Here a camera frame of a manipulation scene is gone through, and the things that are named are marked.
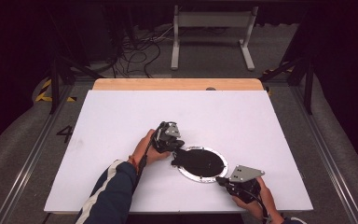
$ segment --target wooden edge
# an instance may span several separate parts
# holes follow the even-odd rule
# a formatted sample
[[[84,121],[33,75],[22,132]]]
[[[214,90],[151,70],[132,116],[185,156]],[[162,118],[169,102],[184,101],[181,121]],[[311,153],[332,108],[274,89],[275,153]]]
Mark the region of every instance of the wooden edge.
[[[94,91],[262,91],[257,78],[100,78]]]

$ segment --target circular metal ring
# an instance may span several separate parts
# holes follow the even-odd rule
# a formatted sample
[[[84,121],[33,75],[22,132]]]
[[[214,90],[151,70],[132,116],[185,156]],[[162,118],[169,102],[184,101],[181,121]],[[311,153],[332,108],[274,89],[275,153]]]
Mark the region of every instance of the circular metal ring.
[[[194,180],[194,181],[197,181],[197,182],[200,182],[200,183],[213,183],[216,181],[216,177],[217,176],[220,176],[220,177],[224,177],[227,172],[228,172],[228,163],[226,161],[226,159],[218,152],[216,152],[215,150],[209,148],[209,147],[188,147],[186,148],[186,151],[189,151],[189,150],[192,150],[192,149],[202,149],[202,150],[207,150],[207,151],[210,151],[212,152],[213,154],[215,154],[216,156],[218,156],[223,164],[224,164],[224,169],[222,171],[222,173],[220,173],[219,175],[215,175],[215,176],[208,176],[208,177],[203,177],[203,176],[198,176],[198,175],[193,175],[191,174],[189,171],[187,171],[184,167],[179,167],[178,170],[179,172],[184,175],[185,177],[191,179],[191,180]]]

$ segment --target person's right hand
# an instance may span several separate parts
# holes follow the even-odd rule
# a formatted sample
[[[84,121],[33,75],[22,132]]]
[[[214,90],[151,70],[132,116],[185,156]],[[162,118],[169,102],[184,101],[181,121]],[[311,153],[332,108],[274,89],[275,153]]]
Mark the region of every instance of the person's right hand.
[[[238,207],[248,210],[253,217],[257,220],[263,220],[263,209],[257,201],[252,201],[250,203],[245,203],[239,197],[231,195],[232,200],[237,204]]]
[[[272,221],[271,224],[283,223],[284,219],[281,217],[279,212],[275,207],[274,198],[272,197],[271,190],[267,188],[266,183],[264,183],[263,178],[260,176],[256,178],[258,184],[260,185],[260,198],[263,201],[264,206],[266,206],[267,212],[271,215]]]

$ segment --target person's left hand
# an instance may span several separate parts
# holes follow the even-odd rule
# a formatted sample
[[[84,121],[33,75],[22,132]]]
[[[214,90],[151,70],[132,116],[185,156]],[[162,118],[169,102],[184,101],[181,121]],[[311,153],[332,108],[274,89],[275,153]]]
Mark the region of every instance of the person's left hand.
[[[149,132],[146,134],[146,136],[141,139],[141,141],[138,143],[138,146],[136,146],[135,150],[133,151],[132,156],[135,159],[136,164],[139,164],[139,161],[145,154],[147,144],[149,143],[150,138],[153,135],[154,131],[155,130],[150,129]],[[153,163],[154,161],[165,159],[165,158],[169,157],[170,155],[171,155],[171,152],[169,152],[169,151],[159,153],[156,151],[155,148],[153,148],[153,146],[150,146],[149,150],[147,151],[146,165],[149,165],[149,164]]]

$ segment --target sleeve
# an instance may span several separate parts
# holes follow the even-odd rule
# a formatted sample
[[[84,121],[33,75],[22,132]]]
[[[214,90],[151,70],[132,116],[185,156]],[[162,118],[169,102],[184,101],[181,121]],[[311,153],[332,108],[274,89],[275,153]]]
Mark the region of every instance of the sleeve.
[[[136,171],[132,164],[115,161],[98,179],[76,224],[125,223],[131,207]]]

